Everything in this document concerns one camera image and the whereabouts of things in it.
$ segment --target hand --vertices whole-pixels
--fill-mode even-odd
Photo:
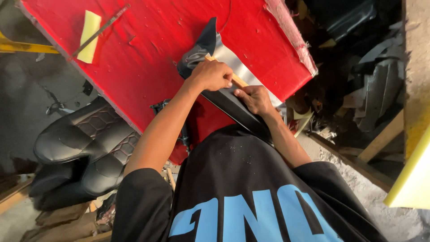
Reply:
[[[233,70],[223,62],[200,62],[186,81],[198,85],[201,90],[218,91],[221,88],[231,87]]]
[[[247,86],[234,90],[234,95],[239,97],[253,114],[265,117],[276,109],[272,106],[269,93],[264,86]]]

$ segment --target wooden plank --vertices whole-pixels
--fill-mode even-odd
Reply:
[[[74,242],[109,242],[111,240],[112,231],[101,233],[96,236],[86,237],[75,240]]]
[[[353,148],[353,147],[339,147],[338,152],[341,155],[358,156],[363,152],[363,149]],[[388,152],[380,152],[375,156],[375,158],[386,160],[386,161],[405,162],[405,157],[403,154],[392,154]]]
[[[0,195],[0,214],[28,197],[33,177]]]
[[[166,170],[167,170],[167,175],[169,176],[170,184],[172,185],[173,191],[175,191],[176,182],[175,182],[175,179],[173,178],[172,170],[170,168],[166,168]]]
[[[430,1],[404,0],[406,95],[405,158],[430,125]]]
[[[213,61],[213,60],[218,61],[215,57],[212,57],[212,56],[205,56],[205,59],[208,61]],[[231,82],[233,82],[233,84],[240,89],[242,89],[243,87],[249,86],[244,80],[242,80],[234,73],[233,73],[233,77],[231,78]]]
[[[341,159],[345,164],[351,166],[354,170],[358,171],[360,174],[362,174],[365,178],[367,178],[370,182],[380,187],[385,192],[389,192],[391,187],[394,184],[394,181],[389,178],[388,176],[382,174],[380,171],[374,169],[367,163],[363,162],[362,160],[358,159],[356,156],[353,155],[341,155],[338,152],[338,147],[331,143],[330,141],[324,139],[320,135],[316,133],[310,134],[310,138],[317,142],[319,145],[321,145],[326,150],[330,151],[332,154],[334,154],[336,157]]]
[[[369,162],[378,154],[389,142],[403,131],[403,109],[385,127],[382,132],[363,150],[358,158],[364,162]]]

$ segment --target red workbench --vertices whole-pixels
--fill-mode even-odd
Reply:
[[[182,85],[176,62],[214,16],[224,45],[281,101],[316,74],[281,0],[21,0],[20,8],[69,57],[80,45],[85,10],[104,24],[126,3],[131,7],[99,37],[93,63],[71,63],[137,130],[154,118],[149,105],[172,98]],[[234,123],[202,96],[187,122],[194,145]],[[178,143],[170,159],[186,156]]]

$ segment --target person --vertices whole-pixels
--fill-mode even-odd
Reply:
[[[113,242],[386,241],[337,168],[309,158],[263,86],[234,94],[269,127],[274,148],[239,125],[182,163],[175,192],[160,176],[203,90],[231,87],[225,63],[201,62],[142,134],[119,186]]]

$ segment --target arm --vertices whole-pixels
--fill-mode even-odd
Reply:
[[[263,118],[269,127],[275,149],[281,154],[287,165],[295,168],[312,162],[282,121],[279,113],[272,106],[269,94],[264,86],[247,86],[242,90],[236,89],[234,94],[242,99],[251,113],[260,115]]]
[[[231,87],[232,75],[233,70],[225,63],[199,63],[178,93],[143,132],[124,170],[124,176],[140,168],[152,168],[161,172],[197,96],[203,90],[217,91]]]

